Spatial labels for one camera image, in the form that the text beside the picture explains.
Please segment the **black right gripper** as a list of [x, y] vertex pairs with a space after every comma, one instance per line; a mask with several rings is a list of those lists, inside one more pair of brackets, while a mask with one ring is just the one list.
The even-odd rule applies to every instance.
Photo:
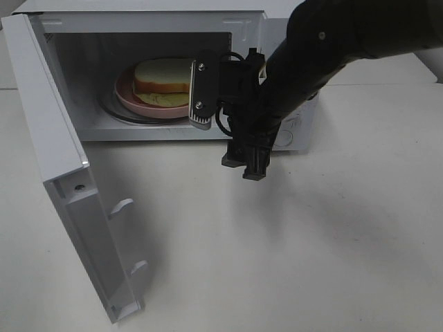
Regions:
[[271, 148], [280, 128], [280, 115], [271, 96], [277, 91], [280, 50], [268, 58], [251, 48], [246, 57], [235, 52], [218, 56], [219, 85], [216, 120], [223, 113], [229, 128], [217, 125], [230, 137], [221, 159], [224, 167], [245, 167], [243, 178], [266, 177]]

